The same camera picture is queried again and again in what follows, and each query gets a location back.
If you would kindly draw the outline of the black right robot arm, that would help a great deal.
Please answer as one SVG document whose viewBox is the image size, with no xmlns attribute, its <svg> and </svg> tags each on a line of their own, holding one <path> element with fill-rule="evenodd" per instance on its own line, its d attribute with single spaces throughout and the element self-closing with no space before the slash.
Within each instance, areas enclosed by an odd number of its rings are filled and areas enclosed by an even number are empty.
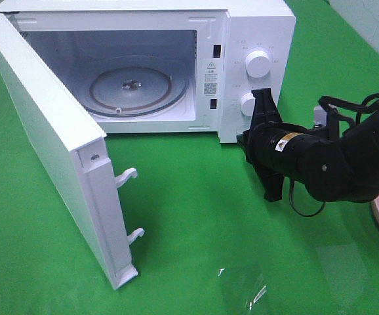
<svg viewBox="0 0 379 315">
<path fill-rule="evenodd" d="M 318 201 L 368 202 L 379 196 L 379 93 L 360 104 L 322 96 L 318 103 L 335 122 L 315 129 L 283 122 L 269 88 L 252 94 L 250 128 L 237 141 L 266 200 L 282 198 L 286 177 Z"/>
</svg>

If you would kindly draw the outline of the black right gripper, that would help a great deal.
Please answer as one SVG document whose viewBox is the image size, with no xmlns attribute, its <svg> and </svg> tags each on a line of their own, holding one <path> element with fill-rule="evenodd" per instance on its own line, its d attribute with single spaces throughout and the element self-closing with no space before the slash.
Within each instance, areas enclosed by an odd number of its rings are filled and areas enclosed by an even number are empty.
<svg viewBox="0 0 379 315">
<path fill-rule="evenodd" d="M 254 111 L 249 129 L 237 135 L 237 143 L 242 148 L 246 161 L 260 174 L 264 187 L 264 199 L 279 201 L 282 199 L 284 176 L 282 170 L 271 160 L 271 140 L 277 135 L 282 120 L 274 103 L 271 89 L 252 90 L 255 98 Z"/>
</svg>

